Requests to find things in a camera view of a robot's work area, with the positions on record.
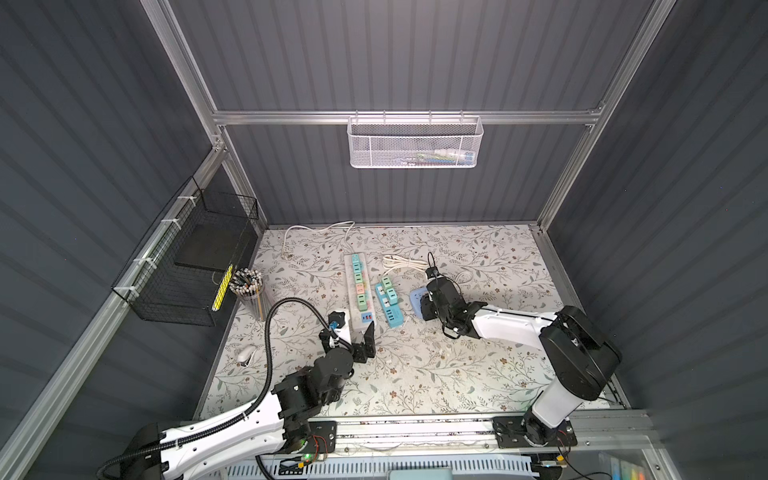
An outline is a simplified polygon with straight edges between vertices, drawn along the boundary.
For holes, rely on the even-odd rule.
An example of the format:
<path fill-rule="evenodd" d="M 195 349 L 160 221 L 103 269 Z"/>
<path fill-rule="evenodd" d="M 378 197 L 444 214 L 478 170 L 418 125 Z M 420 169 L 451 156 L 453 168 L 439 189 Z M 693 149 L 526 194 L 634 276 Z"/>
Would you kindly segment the white multicolour power strip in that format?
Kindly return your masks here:
<path fill-rule="evenodd" d="M 347 281 L 350 328 L 363 333 L 375 323 L 375 303 L 369 278 L 369 264 L 364 253 L 352 253 L 344 257 Z"/>

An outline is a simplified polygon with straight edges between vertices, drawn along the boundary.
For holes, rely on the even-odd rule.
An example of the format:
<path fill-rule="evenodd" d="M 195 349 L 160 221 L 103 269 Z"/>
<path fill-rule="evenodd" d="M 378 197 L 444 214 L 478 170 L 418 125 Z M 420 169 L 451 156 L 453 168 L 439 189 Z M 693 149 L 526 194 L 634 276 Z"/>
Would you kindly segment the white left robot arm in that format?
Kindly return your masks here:
<path fill-rule="evenodd" d="M 306 307 L 323 327 L 328 344 L 310 366 L 275 382 L 271 327 L 278 310 L 287 304 Z M 353 342 L 353 317 L 345 310 L 322 315 L 309 301 L 287 297 L 274 303 L 264 323 L 266 377 L 255 399 L 218 416 L 161 430 L 152 424 L 138 432 L 129 448 L 105 461 L 96 471 L 120 479 L 198 479 L 248 457 L 300 453 L 314 434 L 311 418 L 340 400 L 354 366 L 376 354 L 375 324 Z"/>

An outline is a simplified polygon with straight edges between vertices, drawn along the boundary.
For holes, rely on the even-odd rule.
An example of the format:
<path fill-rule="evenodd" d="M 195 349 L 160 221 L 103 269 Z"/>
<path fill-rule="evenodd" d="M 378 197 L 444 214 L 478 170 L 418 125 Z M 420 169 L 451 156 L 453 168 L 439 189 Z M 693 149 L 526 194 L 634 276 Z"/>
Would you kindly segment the teal power strip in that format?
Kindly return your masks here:
<path fill-rule="evenodd" d="M 376 295 L 376 298 L 379 300 L 379 303 L 384 313 L 385 320 L 390 328 L 401 327 L 404 324 L 405 317 L 400 307 L 400 299 L 399 299 L 399 302 L 395 305 L 392 305 L 389 302 L 389 299 L 387 298 L 387 295 L 386 295 L 387 289 L 383 287 L 381 283 L 381 279 L 378 283 L 375 284 L 374 293 Z"/>

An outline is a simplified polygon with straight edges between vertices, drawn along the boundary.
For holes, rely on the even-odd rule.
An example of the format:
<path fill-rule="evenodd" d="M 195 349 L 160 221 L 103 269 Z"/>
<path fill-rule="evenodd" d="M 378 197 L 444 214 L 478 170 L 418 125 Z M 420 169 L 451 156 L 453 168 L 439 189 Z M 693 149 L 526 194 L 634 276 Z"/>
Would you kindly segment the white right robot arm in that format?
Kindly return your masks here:
<path fill-rule="evenodd" d="M 441 322 L 450 339 L 506 341 L 543 351 L 555 378 L 526 411 L 521 426 L 530 442 L 542 445 L 580 405 L 600 397 L 622 361 L 617 346 L 578 307 L 530 313 L 469 302 L 449 277 L 430 270 L 426 320 Z"/>

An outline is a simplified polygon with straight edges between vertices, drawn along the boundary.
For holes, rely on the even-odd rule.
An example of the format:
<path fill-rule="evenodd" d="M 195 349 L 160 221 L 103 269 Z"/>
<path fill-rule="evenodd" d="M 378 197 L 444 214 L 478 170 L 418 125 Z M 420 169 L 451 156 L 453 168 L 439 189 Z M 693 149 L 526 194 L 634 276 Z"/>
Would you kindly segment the blue square power socket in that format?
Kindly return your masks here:
<path fill-rule="evenodd" d="M 423 306 L 430 302 L 429 299 L 429 293 L 426 287 L 421 287 L 415 290 L 412 290 L 409 293 L 409 300 L 414 312 L 414 315 L 423 320 Z"/>

